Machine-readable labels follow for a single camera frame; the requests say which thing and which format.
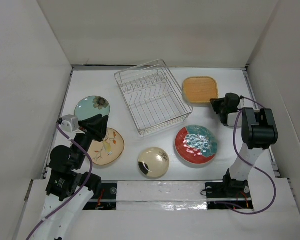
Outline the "orange woven square plate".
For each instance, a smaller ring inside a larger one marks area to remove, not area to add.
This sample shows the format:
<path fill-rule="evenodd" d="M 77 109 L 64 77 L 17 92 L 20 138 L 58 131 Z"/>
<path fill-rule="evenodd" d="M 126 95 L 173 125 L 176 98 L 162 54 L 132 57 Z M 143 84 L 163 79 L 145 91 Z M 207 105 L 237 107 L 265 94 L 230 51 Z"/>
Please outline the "orange woven square plate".
<path fill-rule="evenodd" d="M 217 81 L 209 76 L 192 76 L 182 83 L 183 97 L 191 104 L 207 104 L 219 98 Z"/>

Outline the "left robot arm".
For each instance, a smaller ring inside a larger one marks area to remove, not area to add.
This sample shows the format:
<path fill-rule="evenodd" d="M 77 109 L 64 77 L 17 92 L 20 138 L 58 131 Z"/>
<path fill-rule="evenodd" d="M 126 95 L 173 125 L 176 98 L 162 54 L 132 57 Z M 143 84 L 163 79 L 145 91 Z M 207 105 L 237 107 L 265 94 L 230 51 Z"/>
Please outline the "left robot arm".
<path fill-rule="evenodd" d="M 85 120 L 64 115 L 56 122 L 58 132 L 71 145 L 58 145 L 50 153 L 51 174 L 41 220 L 27 239 L 65 240 L 88 201 L 101 194 L 102 179 L 92 173 L 88 151 L 93 142 L 105 139 L 108 120 L 108 115 L 102 114 Z"/>

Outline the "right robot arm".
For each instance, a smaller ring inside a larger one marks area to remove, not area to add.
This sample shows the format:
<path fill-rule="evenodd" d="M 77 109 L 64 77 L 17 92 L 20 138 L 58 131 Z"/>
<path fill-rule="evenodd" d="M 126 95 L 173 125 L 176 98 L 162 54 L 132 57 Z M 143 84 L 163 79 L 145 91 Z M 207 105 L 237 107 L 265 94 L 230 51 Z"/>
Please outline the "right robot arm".
<path fill-rule="evenodd" d="M 209 199 L 231 199 L 238 197 L 242 192 L 249 195 L 248 178 L 257 159 L 263 152 L 274 145 L 278 140 L 278 129 L 270 108 L 260 107 L 259 110 L 251 107 L 239 109 L 244 96 L 227 93 L 223 98 L 212 98 L 210 103 L 214 112 L 219 115 L 221 123 L 230 125 L 230 115 L 236 114 L 234 131 L 241 123 L 242 147 L 237 149 L 237 159 L 226 171 L 221 182 L 207 182 L 206 196 Z"/>

